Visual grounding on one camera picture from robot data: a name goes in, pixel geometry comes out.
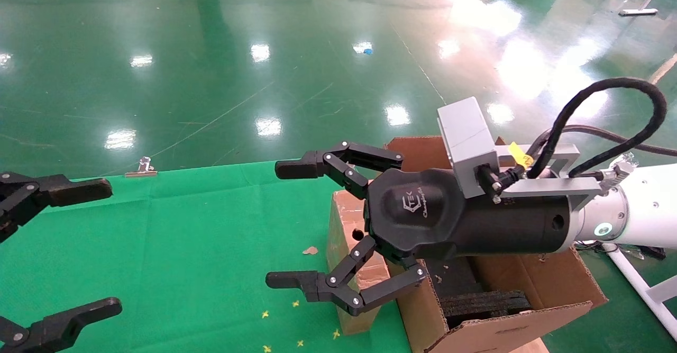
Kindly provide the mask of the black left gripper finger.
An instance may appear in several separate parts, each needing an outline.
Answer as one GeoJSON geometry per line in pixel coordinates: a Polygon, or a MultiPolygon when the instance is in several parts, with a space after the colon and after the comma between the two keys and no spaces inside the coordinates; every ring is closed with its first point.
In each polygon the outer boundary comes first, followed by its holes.
{"type": "Polygon", "coordinates": [[[48,207],[89,203],[111,196],[111,183],[104,178],[73,182],[61,174],[30,177],[2,172],[1,242],[48,207]]]}
{"type": "Polygon", "coordinates": [[[117,316],[122,303],[116,297],[44,317],[28,328],[1,317],[1,352],[59,352],[75,345],[87,325],[117,316]]]}

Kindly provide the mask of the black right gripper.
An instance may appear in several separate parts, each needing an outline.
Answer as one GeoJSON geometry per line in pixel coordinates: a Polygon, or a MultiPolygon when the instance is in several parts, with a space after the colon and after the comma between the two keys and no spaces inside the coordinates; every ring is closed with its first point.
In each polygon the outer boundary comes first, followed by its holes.
{"type": "Polygon", "coordinates": [[[420,285],[426,269],[416,259],[544,254],[566,245],[571,216],[565,196],[508,198],[498,204],[488,195],[465,198],[451,170],[404,172],[399,170],[403,162],[398,152],[346,141],[277,161],[279,179],[327,176],[365,199],[369,236],[329,274],[273,271],[266,285],[297,288],[308,302],[332,302],[359,316],[420,285]],[[369,183],[356,167],[386,171],[369,183]],[[390,261],[405,260],[404,273],[354,291],[349,282],[375,252],[390,261]]]}

